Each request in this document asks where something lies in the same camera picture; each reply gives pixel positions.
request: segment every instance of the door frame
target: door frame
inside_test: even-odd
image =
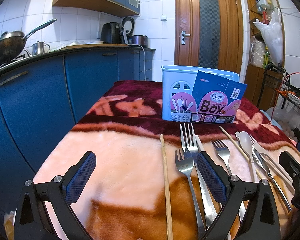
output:
[[[240,74],[243,56],[243,13],[241,0],[237,0],[238,18],[239,18],[239,42],[236,73]],[[176,0],[176,32],[175,32],[175,49],[174,49],[174,64],[179,65],[179,50],[180,50],[180,0]]]

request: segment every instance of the round pot lid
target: round pot lid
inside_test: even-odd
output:
[[[131,36],[134,29],[134,19],[131,17],[125,17],[122,21],[123,29],[127,36]]]
[[[22,31],[14,31],[14,32],[10,32],[10,33],[4,32],[1,34],[0,41],[10,38],[10,37],[17,37],[17,36],[24,37],[25,34]]]

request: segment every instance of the door lock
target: door lock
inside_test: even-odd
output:
[[[181,44],[182,45],[186,44],[186,42],[185,42],[185,36],[191,36],[191,35],[190,34],[186,34],[186,31],[181,31],[180,37],[181,37]]]

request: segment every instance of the qr code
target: qr code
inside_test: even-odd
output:
[[[224,119],[216,119],[215,123],[224,123],[225,120]]]
[[[240,91],[241,91],[240,89],[235,88],[235,89],[233,90],[232,95],[231,95],[230,98],[232,98],[232,99],[237,99],[238,96],[239,96]]]

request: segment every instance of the wooden chopstick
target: wooden chopstick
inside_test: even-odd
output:
[[[221,129],[221,131],[223,131],[223,133],[229,138],[230,141],[232,141],[232,143],[234,144],[234,146],[238,149],[238,151],[243,155],[243,157],[248,161],[248,163],[250,163],[248,156],[245,154],[245,152],[241,149],[241,147],[235,142],[235,140],[230,136],[230,134],[228,134],[226,132],[225,129],[223,129],[223,127],[220,125],[219,128]],[[263,178],[263,176],[261,175],[261,173],[256,169],[256,173],[258,175],[258,177],[260,179]]]
[[[163,159],[164,191],[166,195],[167,235],[168,235],[168,240],[172,240],[172,215],[171,215],[168,166],[167,166],[166,149],[164,147],[164,140],[162,134],[160,134],[160,142],[161,142],[161,152],[162,152],[162,159]]]

